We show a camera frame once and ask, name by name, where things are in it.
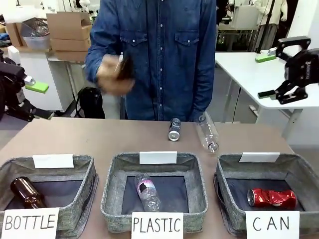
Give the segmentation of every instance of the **plastic bottle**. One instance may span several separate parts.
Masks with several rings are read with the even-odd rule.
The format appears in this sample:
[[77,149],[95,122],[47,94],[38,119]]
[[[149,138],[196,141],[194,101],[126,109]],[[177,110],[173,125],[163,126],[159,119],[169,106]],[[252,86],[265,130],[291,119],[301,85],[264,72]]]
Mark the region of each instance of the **plastic bottle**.
[[11,191],[23,203],[24,208],[46,208],[44,196],[40,194],[27,177],[18,177],[11,182]]
[[218,132],[207,112],[196,120],[196,130],[201,144],[212,153],[219,149]]
[[159,212],[160,199],[149,175],[141,173],[135,177],[134,181],[145,212]]

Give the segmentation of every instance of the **wire basket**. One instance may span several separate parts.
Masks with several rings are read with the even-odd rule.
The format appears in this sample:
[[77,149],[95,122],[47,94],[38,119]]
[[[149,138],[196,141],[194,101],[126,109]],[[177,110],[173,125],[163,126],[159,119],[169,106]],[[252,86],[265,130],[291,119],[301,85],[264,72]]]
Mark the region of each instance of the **wire basket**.
[[22,37],[43,37],[49,34],[48,24],[39,18],[31,18],[22,23]]

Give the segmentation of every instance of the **paper sign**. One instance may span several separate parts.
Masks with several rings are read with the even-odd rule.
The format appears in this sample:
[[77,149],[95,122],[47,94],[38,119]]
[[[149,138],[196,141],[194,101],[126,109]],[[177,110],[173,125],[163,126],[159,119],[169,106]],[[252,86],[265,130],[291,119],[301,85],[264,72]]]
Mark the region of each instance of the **paper sign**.
[[174,164],[177,152],[140,152],[140,164]]
[[74,168],[73,154],[46,154],[32,156],[35,168]]
[[59,208],[6,210],[2,239],[55,239]]
[[247,211],[247,239],[299,239],[299,219],[299,211]]
[[274,163],[280,153],[243,153],[239,162]]
[[132,239],[182,239],[184,213],[132,213]]

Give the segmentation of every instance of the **person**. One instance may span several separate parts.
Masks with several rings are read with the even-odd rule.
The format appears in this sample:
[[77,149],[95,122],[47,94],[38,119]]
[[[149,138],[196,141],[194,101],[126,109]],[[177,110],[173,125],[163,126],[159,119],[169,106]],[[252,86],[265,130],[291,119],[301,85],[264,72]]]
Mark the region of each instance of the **person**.
[[[212,98],[215,37],[216,0],[101,0],[87,79],[126,95],[131,120],[194,121]],[[121,52],[134,79],[117,79]]]

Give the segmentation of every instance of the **clear plastic bottle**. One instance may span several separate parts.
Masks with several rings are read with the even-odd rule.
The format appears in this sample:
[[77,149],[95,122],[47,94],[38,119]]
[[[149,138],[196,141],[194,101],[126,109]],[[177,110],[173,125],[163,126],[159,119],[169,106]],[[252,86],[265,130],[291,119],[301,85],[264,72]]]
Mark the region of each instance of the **clear plastic bottle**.
[[219,149],[218,132],[214,122],[206,111],[196,120],[196,130],[204,148],[215,153]]
[[141,173],[135,177],[134,181],[145,212],[159,212],[160,199],[149,175]]

